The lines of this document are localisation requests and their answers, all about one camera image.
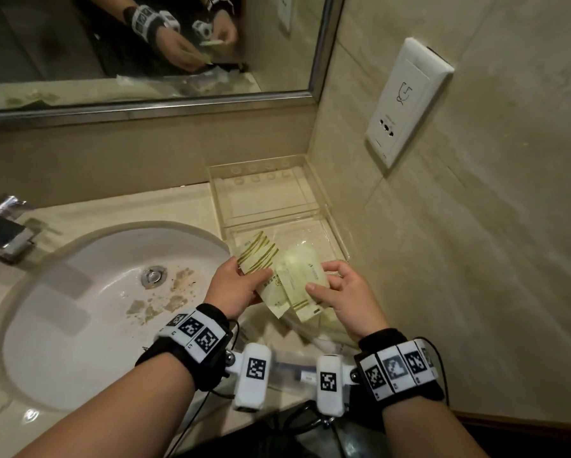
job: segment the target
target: transparent organizer box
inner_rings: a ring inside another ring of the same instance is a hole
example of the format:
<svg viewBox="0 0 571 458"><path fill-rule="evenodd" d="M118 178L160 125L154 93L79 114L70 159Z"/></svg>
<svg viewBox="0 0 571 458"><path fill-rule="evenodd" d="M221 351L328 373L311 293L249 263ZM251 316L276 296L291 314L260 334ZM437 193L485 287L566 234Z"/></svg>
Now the transparent organizer box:
<svg viewBox="0 0 571 458"><path fill-rule="evenodd" d="M280 250L308 244L320 261L349 259L305 155L215 165L209 175L220 233L232 253L263 231ZM300 323L288 311L281 321L325 352L339 353L353 343L329 312Z"/></svg>

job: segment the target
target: reflected hand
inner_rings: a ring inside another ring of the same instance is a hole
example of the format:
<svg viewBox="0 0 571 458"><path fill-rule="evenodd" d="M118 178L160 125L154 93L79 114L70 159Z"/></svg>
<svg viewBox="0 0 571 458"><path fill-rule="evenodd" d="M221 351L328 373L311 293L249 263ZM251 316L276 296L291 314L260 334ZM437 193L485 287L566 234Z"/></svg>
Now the reflected hand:
<svg viewBox="0 0 571 458"><path fill-rule="evenodd" d="M235 23L227 11L220 10L213 18L212 40L222 40L223 46L234 45L238 39Z"/></svg>
<svg viewBox="0 0 571 458"><path fill-rule="evenodd" d="M255 289L272 276L268 268L242 276L236 257L231 257L215 271L203 302L219 308L228 319L237 319L248 305L257 303Z"/></svg>
<svg viewBox="0 0 571 458"><path fill-rule="evenodd" d="M335 309L337 318L356 343L376 331L389 328L370 285L362 275L342 260L324 262L321 266L324 271L338 272L340 276L327 275L330 289L308 283L307 292Z"/></svg>
<svg viewBox="0 0 571 458"><path fill-rule="evenodd" d="M187 72L195 72L205 65L194 45L173 29L160 27L156 32L156 45L167 61Z"/></svg>

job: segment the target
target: sink rim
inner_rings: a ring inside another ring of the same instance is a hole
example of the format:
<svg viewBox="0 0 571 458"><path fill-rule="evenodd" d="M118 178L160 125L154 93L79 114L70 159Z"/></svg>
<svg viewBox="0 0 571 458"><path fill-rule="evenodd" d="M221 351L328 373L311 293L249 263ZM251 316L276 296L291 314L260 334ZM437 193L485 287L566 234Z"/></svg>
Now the sink rim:
<svg viewBox="0 0 571 458"><path fill-rule="evenodd" d="M194 234L200 238L212 242L214 245L222 248L225 252L230 254L230 249L225 241L221 240L211 232L193 225L188 225L186 223L171 222L168 220L148 220L144 222L120 223L118 225L100 228L75 238L67 244L57 248L55 251L39 258L37 262L29 262L29 259L32 260L33 256L37 254L36 248L31 252L29 257L19 265L20 268L25 270L25 275L11 287L11 289L0 302L0 390L8 394L10 397L24 402L26 405L39 408L45 412L71 412L71 410L64 408L55 408L53 406L39 402L36 399L30 398L14 384L10 377L8 377L5 363L2 357L6 330L14 319L14 316L16 315L19 307L24 302L25 294L33 289L37 280L40 279L42 274L47 269L52 267L52 265L55 265L59 261L68 259L68 257L79 252L84 247L89 246L98 239L106 238L107 236L111 236L112 234L122 231L148 230L155 228L167 228Z"/></svg>

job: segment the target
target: mirror frame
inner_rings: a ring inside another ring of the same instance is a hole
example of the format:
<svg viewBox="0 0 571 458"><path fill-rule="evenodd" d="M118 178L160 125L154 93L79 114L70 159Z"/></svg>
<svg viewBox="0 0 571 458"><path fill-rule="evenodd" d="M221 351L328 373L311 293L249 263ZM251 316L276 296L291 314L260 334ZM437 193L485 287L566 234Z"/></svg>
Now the mirror frame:
<svg viewBox="0 0 571 458"><path fill-rule="evenodd" d="M301 91L230 94L151 102L58 107L43 110L0 110L0 130L114 122L235 110L306 106L320 101L344 0L325 0L309 87Z"/></svg>

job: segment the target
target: sink drain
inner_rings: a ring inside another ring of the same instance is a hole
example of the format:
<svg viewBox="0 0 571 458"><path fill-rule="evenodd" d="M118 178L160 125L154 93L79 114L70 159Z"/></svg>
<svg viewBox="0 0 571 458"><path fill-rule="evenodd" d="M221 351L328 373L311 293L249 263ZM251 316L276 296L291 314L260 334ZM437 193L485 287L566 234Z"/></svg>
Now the sink drain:
<svg viewBox="0 0 571 458"><path fill-rule="evenodd" d="M154 265L141 274L141 284L145 289L159 287L167 279L167 269L160 265Z"/></svg>

